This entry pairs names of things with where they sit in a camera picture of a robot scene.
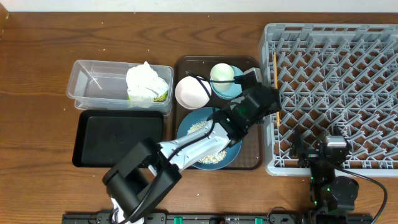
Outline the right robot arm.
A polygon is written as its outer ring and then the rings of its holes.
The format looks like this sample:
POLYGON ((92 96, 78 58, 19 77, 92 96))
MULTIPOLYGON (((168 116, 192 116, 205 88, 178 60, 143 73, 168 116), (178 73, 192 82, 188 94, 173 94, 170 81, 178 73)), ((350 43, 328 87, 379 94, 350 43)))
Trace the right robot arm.
POLYGON ((309 167, 311 173, 310 200, 313 209, 303 214, 300 223, 348 223, 347 215, 354 210, 359 184, 346 176, 336 176, 335 170, 346 160, 351 145, 342 135, 327 135, 315 149, 304 146, 298 127, 294 129, 291 156, 298 157, 299 167, 309 167))

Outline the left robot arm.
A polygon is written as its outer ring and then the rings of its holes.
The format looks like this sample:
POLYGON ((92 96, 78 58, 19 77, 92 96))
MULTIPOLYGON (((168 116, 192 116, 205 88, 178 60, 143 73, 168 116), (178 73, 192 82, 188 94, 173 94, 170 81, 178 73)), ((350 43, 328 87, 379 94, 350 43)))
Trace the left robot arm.
POLYGON ((262 84, 258 69, 232 81, 242 86, 242 94, 213 110, 204 127, 168 142, 145 138, 104 175, 103 183, 114 204, 110 223, 142 220, 177 184, 183 170, 233 147, 251 126, 280 111, 279 91, 262 84))

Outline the dark blue plate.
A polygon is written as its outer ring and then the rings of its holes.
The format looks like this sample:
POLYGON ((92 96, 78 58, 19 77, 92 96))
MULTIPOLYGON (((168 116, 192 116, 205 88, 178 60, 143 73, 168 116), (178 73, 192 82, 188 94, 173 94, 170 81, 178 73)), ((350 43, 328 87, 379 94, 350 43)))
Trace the dark blue plate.
MULTIPOLYGON (((213 113, 211 107, 204 107, 198 110, 194 110, 189 113, 180 123, 180 126, 177 129, 177 138, 186 136, 188 131, 193 127, 197 126, 202 121, 206 121, 208 117, 213 113)), ((230 165, 235 158, 240 153, 240 149, 243 142, 240 141, 235 144, 233 147, 227 147, 224 151, 226 152, 223 160, 220 160, 216 164, 205 164, 201 162, 194 163, 191 168, 197 168, 201 170, 218 170, 218 169, 226 169, 228 165, 230 165)))

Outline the white napkin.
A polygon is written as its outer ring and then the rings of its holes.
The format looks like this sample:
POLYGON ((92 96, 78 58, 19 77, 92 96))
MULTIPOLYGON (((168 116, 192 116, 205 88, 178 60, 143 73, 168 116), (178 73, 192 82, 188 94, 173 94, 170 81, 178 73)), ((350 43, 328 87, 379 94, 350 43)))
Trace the white napkin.
MULTIPOLYGON (((150 96, 151 98, 156 98, 169 90, 169 84, 150 67, 148 62, 130 68, 126 74, 126 83, 127 94, 130 93, 134 96, 150 96)), ((140 106, 142 108, 148 108, 153 104, 136 101, 132 102, 133 106, 140 106)))

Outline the green yellow snack wrapper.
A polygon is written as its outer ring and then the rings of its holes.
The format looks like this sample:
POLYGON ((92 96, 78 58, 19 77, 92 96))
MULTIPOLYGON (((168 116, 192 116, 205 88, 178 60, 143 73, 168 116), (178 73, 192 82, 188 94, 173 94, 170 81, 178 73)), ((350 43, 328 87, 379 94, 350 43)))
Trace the green yellow snack wrapper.
POLYGON ((153 102, 164 102, 168 97, 168 92, 165 92, 160 97, 151 98, 150 96, 134 96, 130 93, 127 94, 127 99, 129 101, 143 102, 143 103, 153 103, 153 102))

